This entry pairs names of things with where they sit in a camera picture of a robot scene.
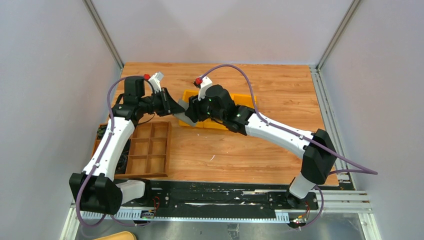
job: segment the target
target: white backdrop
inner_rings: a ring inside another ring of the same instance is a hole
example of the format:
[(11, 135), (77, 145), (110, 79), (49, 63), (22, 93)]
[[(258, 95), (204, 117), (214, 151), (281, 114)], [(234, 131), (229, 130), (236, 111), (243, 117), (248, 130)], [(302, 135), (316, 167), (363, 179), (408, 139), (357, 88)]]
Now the white backdrop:
[(364, 0), (322, 70), (382, 239), (423, 239), (424, 2)]
[(124, 62), (316, 64), (352, 0), (94, 0)]
[(0, 3), (0, 239), (57, 240), (118, 67), (81, 0)]

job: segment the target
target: wooden table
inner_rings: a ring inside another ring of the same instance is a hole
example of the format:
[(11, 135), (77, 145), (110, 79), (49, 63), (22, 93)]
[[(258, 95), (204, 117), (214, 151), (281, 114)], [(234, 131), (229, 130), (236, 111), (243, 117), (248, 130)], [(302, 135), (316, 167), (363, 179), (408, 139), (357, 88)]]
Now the wooden table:
[[(161, 71), (166, 87), (178, 101), (186, 89), (196, 89), (193, 81), (217, 64), (138, 63), (125, 64), (122, 77)], [(249, 77), (257, 96), (259, 111), (294, 128), (324, 129), (310, 69), (306, 65), (237, 64)], [(224, 67), (208, 75), (230, 93), (250, 94), (243, 76)], [(124, 91), (122, 81), (113, 103)], [(145, 115), (140, 122), (151, 115)], [(171, 121), (171, 149), (168, 177), (164, 180), (227, 183), (289, 184), (300, 172), (302, 160), (286, 149), (263, 139), (228, 130), (183, 127), (170, 116), (154, 117), (154, 122)], [(327, 185), (338, 185), (335, 175)]]

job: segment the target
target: gray floor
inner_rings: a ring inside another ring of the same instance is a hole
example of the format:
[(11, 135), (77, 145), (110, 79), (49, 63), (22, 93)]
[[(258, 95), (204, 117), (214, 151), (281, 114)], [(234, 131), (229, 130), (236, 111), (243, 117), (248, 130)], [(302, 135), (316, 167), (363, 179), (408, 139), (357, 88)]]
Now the gray floor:
[(287, 232), (288, 229), (286, 224), (278, 223), (178, 221), (158, 221), (145, 227), (125, 227), (105, 220), (96, 228), (80, 226), (75, 239), (95, 239), (129, 231), (134, 233), (138, 240), (364, 240), (358, 215), (353, 213), (324, 214), (321, 219), (301, 232)]

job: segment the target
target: wooden tabletop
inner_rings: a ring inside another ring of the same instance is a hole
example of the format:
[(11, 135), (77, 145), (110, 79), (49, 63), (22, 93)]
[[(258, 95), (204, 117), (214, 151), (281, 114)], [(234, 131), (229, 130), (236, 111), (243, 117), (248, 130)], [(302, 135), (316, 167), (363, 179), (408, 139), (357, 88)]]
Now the wooden tabletop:
[[(217, 64), (139, 63), (128, 62), (122, 77), (153, 75), (162, 72), (160, 82), (176, 101), (186, 89), (195, 90), (194, 79)], [(306, 65), (237, 64), (249, 77), (257, 106), (265, 116), (294, 128), (316, 131), (324, 129), (320, 107)], [(231, 94), (250, 94), (243, 76), (224, 67), (208, 77)], [(113, 103), (124, 92), (122, 81)], [(140, 122), (151, 115), (145, 115)], [(227, 183), (290, 184), (299, 174), (302, 160), (293, 153), (260, 138), (244, 136), (228, 130), (179, 126), (170, 116), (155, 116), (153, 122), (172, 124), (168, 177), (173, 181), (207, 181)], [(327, 185), (338, 185), (335, 175)]]

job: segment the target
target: white panel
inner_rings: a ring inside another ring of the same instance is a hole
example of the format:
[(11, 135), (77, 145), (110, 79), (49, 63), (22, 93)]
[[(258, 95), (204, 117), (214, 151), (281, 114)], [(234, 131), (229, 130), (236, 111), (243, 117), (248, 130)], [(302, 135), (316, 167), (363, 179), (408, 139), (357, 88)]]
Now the white panel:
[(424, 234), (423, 9), (363, 1), (322, 70), (345, 151), (380, 173), (355, 181), (385, 240)]
[(0, 239), (59, 239), (118, 68), (81, 0), (0, 3)]
[(94, 0), (124, 62), (316, 64), (351, 0)]

